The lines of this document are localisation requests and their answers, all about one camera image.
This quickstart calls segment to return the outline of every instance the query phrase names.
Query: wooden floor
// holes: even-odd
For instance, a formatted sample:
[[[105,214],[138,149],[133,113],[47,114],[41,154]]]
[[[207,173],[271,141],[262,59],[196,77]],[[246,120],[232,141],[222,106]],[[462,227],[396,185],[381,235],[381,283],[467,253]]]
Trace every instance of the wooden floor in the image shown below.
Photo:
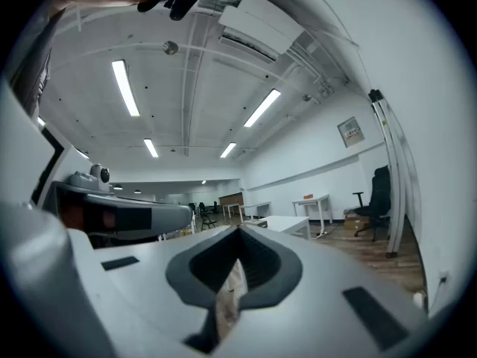
[[[240,217],[228,215],[224,218],[223,214],[210,215],[212,220],[216,220],[216,226],[227,224],[240,224]],[[197,221],[197,229],[200,231],[200,219]],[[316,236],[320,231],[319,223],[311,223],[310,231],[312,236]],[[313,239],[310,242],[322,243],[333,248],[340,249],[366,266],[374,269],[384,279],[391,280],[410,293],[424,292],[425,284],[423,269],[417,250],[417,244],[412,235],[412,229],[408,222],[402,234],[401,245],[397,257],[386,258],[388,247],[388,230],[379,229],[376,234],[376,241],[372,242],[373,231],[365,231],[354,237],[353,230],[345,230],[343,223],[326,225],[326,231],[329,235],[319,239]],[[241,281],[238,266],[234,266],[228,279],[229,287],[226,284],[221,288],[217,295],[215,304],[215,315],[219,339],[223,340],[232,330],[233,325],[239,318],[238,303],[240,298]]]
[[[220,213],[210,215],[212,220],[217,220],[217,226],[226,224],[240,224],[240,217],[232,215],[232,218],[224,219]],[[200,230],[200,219],[197,222],[198,230]],[[372,242],[373,231],[368,230],[354,237],[354,231],[345,230],[342,223],[329,225],[326,222],[326,230],[331,234],[319,239],[313,239],[312,242],[323,243],[333,248],[341,249],[350,254],[358,261],[366,266],[376,270],[380,275],[388,280],[395,282],[405,290],[411,293],[425,292],[425,284],[423,277],[423,267],[420,262],[417,244],[412,235],[410,224],[406,221],[402,232],[401,245],[397,257],[386,258],[388,248],[388,230],[378,229],[377,240]],[[320,224],[312,222],[310,224],[312,236],[320,231]]]

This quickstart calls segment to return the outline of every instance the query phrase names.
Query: table leg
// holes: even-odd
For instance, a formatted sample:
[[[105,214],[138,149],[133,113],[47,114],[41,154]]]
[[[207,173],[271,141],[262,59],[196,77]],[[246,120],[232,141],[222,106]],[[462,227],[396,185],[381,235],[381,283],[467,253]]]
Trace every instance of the table leg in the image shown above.
[[[322,234],[322,233],[325,233],[325,222],[323,220],[323,210],[321,209],[321,201],[318,202],[318,210],[320,211],[320,222],[321,222],[320,234]]]
[[[306,220],[306,233],[305,233],[305,239],[310,240],[312,235],[310,234],[310,221]]]
[[[329,197],[328,197],[328,217],[329,217],[329,223],[333,224],[333,212],[331,210],[331,201],[329,200]]]

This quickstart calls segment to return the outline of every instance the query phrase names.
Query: table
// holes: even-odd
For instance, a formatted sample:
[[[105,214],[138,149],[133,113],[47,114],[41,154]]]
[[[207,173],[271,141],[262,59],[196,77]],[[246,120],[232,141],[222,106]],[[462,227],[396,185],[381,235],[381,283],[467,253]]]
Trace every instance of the table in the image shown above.
[[[228,210],[229,210],[229,219],[231,219],[232,216],[230,215],[230,208],[231,208],[231,207],[235,207],[235,206],[238,206],[238,211],[240,212],[240,222],[243,223],[243,222],[244,222],[244,219],[243,219],[242,216],[241,216],[240,204],[239,204],[239,203],[228,204],[228,205],[226,204],[226,205],[222,206],[222,210],[224,211],[224,219],[225,219],[225,207],[228,208]]]
[[[296,200],[296,201],[291,202],[293,204],[293,210],[295,211],[295,216],[297,215],[297,204],[299,206],[318,205],[318,211],[320,212],[321,229],[320,229],[320,234],[317,236],[317,239],[319,237],[322,237],[322,236],[327,234],[325,232],[325,224],[324,224],[324,220],[323,220],[323,210],[321,208],[321,202],[325,201],[325,200],[328,201],[329,223],[333,224],[333,216],[332,216],[332,211],[331,211],[331,201],[329,200],[329,195],[323,195],[323,196],[320,196],[319,198],[302,199],[302,200]]]
[[[272,213],[271,213],[271,201],[266,201],[266,202],[264,202],[264,203],[251,204],[251,205],[249,205],[249,206],[245,206],[245,205],[243,205],[243,206],[238,206],[238,211],[240,212],[240,219],[242,219],[242,217],[241,217],[241,209],[242,209],[242,208],[254,208],[254,207],[262,207],[262,206],[268,206],[268,208],[269,208],[269,210],[270,210],[270,215],[272,214]]]
[[[305,239],[310,240],[310,222],[309,216],[267,216],[260,219],[267,222],[267,229],[276,232],[295,233],[304,229],[303,235]]]

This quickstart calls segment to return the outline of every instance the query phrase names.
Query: fluorescent tube light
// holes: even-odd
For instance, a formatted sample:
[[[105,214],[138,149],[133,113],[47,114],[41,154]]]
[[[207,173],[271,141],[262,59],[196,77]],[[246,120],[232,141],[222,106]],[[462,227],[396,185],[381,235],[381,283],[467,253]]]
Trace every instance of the fluorescent tube light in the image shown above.
[[[236,143],[230,143],[227,146],[227,148],[225,149],[225,151],[222,153],[221,158],[225,158],[232,151],[232,149],[236,146],[237,146]]]
[[[80,155],[81,155],[83,158],[89,159],[89,157],[88,157],[86,154],[84,154],[83,152],[79,151],[78,149],[76,149],[76,151],[79,152]]]
[[[148,147],[149,152],[151,153],[151,155],[152,155],[154,158],[158,158],[159,155],[157,155],[156,149],[154,148],[154,145],[152,144],[152,141],[151,141],[150,139],[144,139],[144,143],[145,143],[146,146]]]
[[[118,82],[119,90],[121,90],[122,98],[126,104],[129,114],[131,116],[139,116],[139,110],[137,110],[136,101],[134,101],[133,92],[129,84],[129,78],[126,73],[126,63],[124,60],[113,61],[113,71]]]
[[[252,116],[248,119],[248,121],[245,122],[245,127],[246,128],[251,128],[252,125],[256,122],[258,118],[270,107],[271,104],[275,102],[275,100],[282,94],[276,89],[273,89],[270,94],[267,95],[267,98],[263,100],[263,102],[260,104],[257,110],[255,110],[255,113],[252,114]]]

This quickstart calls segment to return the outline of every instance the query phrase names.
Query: cardboard box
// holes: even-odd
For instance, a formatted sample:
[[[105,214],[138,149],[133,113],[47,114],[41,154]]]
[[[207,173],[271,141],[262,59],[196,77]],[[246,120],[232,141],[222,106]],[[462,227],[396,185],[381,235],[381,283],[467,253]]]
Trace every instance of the cardboard box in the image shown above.
[[[370,218],[368,216],[349,216],[344,220],[345,230],[362,230],[370,225]]]

